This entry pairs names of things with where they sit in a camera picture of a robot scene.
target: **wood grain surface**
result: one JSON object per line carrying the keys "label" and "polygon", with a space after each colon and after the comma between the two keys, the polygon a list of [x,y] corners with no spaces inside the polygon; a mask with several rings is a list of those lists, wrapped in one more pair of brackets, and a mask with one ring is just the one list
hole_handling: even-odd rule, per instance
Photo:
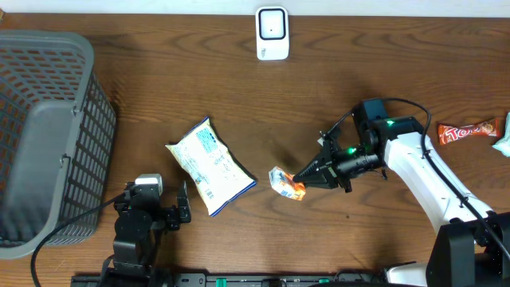
{"label": "wood grain surface", "polygon": [[[299,171],[318,151],[319,130],[376,96],[416,100],[433,113],[429,136],[464,184],[497,212],[510,210],[510,159],[488,137],[439,147],[436,124],[473,124],[510,111],[510,20],[291,17],[285,61],[256,57],[253,17],[7,14],[2,29],[73,31],[90,40],[95,71],[119,107],[105,197],[127,181],[160,173],[163,204],[189,183],[193,222],[163,239],[158,266],[211,273],[332,273],[427,261],[435,234],[403,181],[389,172],[353,180],[354,191],[310,189],[303,202],[269,186],[275,165]],[[394,116],[425,115],[391,104]],[[204,116],[258,179],[210,218],[190,177],[164,147]],[[342,144],[354,144],[351,121]],[[112,253],[117,218],[74,246],[44,248],[45,286],[98,273]],[[0,261],[0,285],[31,285],[29,257]]]}

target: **gray plastic basket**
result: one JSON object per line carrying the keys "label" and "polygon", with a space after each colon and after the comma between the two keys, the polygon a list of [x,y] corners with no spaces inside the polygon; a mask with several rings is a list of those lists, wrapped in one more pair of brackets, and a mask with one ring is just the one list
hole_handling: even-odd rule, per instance
{"label": "gray plastic basket", "polygon": [[[58,223],[100,205],[116,117],[74,33],[0,31],[0,258],[31,253]],[[89,215],[49,244],[81,242]]]}

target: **white plastic bag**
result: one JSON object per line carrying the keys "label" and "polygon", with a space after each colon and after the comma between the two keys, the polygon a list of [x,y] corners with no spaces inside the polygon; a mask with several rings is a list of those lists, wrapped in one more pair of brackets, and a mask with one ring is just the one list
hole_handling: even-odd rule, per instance
{"label": "white plastic bag", "polygon": [[210,216],[216,216],[229,202],[257,184],[233,161],[229,149],[210,126],[209,117],[177,144],[166,147],[190,174]]}
{"label": "white plastic bag", "polygon": [[501,151],[504,156],[510,157],[510,112],[507,114],[507,122],[504,124],[504,136],[492,147]]}

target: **black cable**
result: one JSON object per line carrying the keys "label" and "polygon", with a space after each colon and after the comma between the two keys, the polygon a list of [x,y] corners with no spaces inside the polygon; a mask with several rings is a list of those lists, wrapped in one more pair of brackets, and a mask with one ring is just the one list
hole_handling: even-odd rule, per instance
{"label": "black cable", "polygon": [[95,207],[95,208],[92,208],[91,210],[89,211],[85,211],[84,213],[80,214],[80,215],[77,215],[71,219],[69,219],[68,221],[60,224],[57,228],[55,228],[52,232],[50,232],[48,235],[46,235],[46,237],[44,239],[42,239],[42,241],[39,243],[39,245],[37,245],[37,247],[35,248],[35,250],[33,251],[33,254],[32,254],[32,259],[30,260],[30,272],[32,273],[32,280],[33,280],[33,284],[36,285],[36,287],[41,287],[41,283],[39,282],[39,279],[37,278],[37,271],[35,269],[35,261],[36,261],[36,258],[37,258],[37,254],[39,253],[39,251],[41,250],[42,246],[49,240],[51,239],[51,237],[55,234],[58,233],[58,231],[60,230],[63,230],[66,226],[68,226],[69,224],[73,224],[74,222],[77,222],[78,220],[82,219],[83,217],[87,216],[87,215],[90,215],[90,214],[93,214],[94,212],[97,212],[99,210],[102,210],[103,208],[105,208],[106,206],[114,203],[116,200],[118,199],[121,199],[125,196],[125,193],[121,194],[121,195],[117,195],[116,197],[114,197],[113,199],[110,199],[108,200],[107,202],[99,205],[98,207]]}
{"label": "black cable", "polygon": [[106,279],[106,275],[108,275],[108,267],[110,266],[110,263],[112,262],[113,258],[115,257],[115,254],[112,254],[108,256],[103,261],[103,267],[101,268],[101,275],[99,277],[99,283],[97,283],[96,287],[101,287],[104,283],[104,280]]}
{"label": "black cable", "polygon": [[361,279],[362,282],[365,282],[365,279],[363,279],[363,276],[361,276],[361,273],[358,270],[356,270],[356,269],[341,269],[333,277],[333,281],[338,282],[339,281],[339,276],[342,275],[342,274],[354,274],[354,275],[358,275],[359,279]]}
{"label": "black cable", "polygon": [[477,220],[485,228],[485,230],[488,232],[488,234],[491,236],[491,238],[494,240],[494,242],[498,245],[498,247],[500,248],[500,250],[504,254],[504,256],[510,261],[510,253],[504,246],[503,242],[500,240],[499,236],[497,236],[496,232],[494,232],[494,230],[492,230],[491,226],[488,225],[488,223],[480,215],[480,213],[478,213],[478,211],[471,205],[471,203],[468,202],[468,197],[465,197],[462,195],[462,193],[448,180],[448,178],[446,178],[446,176],[442,173],[442,171],[439,169],[439,167],[436,166],[436,163],[432,160],[432,158],[430,158],[429,151],[427,151],[426,146],[425,146],[425,138],[427,135],[427,131],[429,130],[430,121],[432,119],[432,114],[429,112],[429,110],[418,103],[415,103],[410,100],[405,100],[405,99],[386,98],[386,99],[382,99],[382,101],[399,101],[402,103],[412,104],[413,106],[420,108],[423,112],[426,112],[427,121],[426,121],[425,127],[423,128],[422,137],[420,138],[423,156],[427,159],[430,166],[434,169],[434,171],[436,171],[437,175],[439,175],[439,177],[442,179],[442,181],[461,200],[461,205],[466,206],[468,208],[468,210],[477,218]]}
{"label": "black cable", "polygon": [[335,130],[336,127],[338,127],[339,124],[341,124],[349,115],[351,115],[354,112],[354,108],[352,108],[349,112],[347,112],[345,115],[343,115],[340,120],[338,120],[335,124],[333,124],[333,127],[329,129],[329,131],[326,133],[325,137],[328,137],[331,135],[333,130]]}

